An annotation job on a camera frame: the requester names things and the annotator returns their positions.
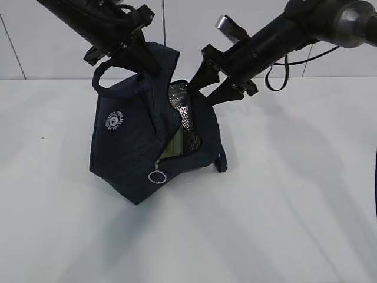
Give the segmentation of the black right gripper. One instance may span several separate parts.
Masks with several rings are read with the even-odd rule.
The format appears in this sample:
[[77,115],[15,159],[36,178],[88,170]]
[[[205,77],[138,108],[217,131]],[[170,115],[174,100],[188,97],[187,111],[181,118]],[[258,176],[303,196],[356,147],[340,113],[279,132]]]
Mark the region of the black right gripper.
[[244,91],[252,96],[258,92],[252,78],[257,66],[258,54],[251,37],[245,37],[225,52],[212,45],[202,49],[203,61],[188,84],[188,89],[199,91],[204,87],[218,83],[219,71],[227,77],[206,98],[207,104],[215,106],[229,101],[244,99]]

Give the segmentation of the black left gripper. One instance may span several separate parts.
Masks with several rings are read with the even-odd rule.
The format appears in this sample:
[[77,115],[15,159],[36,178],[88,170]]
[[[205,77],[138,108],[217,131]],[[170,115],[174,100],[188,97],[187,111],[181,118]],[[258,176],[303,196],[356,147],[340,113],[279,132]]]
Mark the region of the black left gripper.
[[[135,8],[130,4],[95,4],[84,15],[95,22],[95,31],[99,33],[97,42],[84,55],[87,63],[95,65],[110,56],[113,67],[138,74],[161,74],[161,67],[141,31],[155,16],[147,5]],[[135,47],[126,48],[134,38]]]

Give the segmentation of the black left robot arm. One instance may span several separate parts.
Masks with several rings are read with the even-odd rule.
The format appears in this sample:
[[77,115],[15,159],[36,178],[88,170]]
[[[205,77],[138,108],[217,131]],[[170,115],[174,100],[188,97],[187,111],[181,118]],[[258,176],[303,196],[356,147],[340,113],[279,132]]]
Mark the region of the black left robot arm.
[[104,57],[113,66],[158,76],[161,66],[144,38],[155,13],[121,1],[39,1],[62,22],[91,44],[84,61],[95,66]]

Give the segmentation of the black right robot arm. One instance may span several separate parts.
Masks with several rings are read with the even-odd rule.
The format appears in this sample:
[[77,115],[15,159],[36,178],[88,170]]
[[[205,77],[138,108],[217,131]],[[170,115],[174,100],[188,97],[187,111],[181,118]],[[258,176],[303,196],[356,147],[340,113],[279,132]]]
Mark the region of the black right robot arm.
[[288,55],[307,45],[328,42],[336,48],[376,45],[376,9],[368,1],[289,1],[284,11],[253,36],[228,15],[217,21],[217,29],[232,43],[225,52],[207,45],[202,63],[188,84],[192,92],[226,79],[209,96],[210,105],[244,99],[258,92],[252,78],[270,70]]

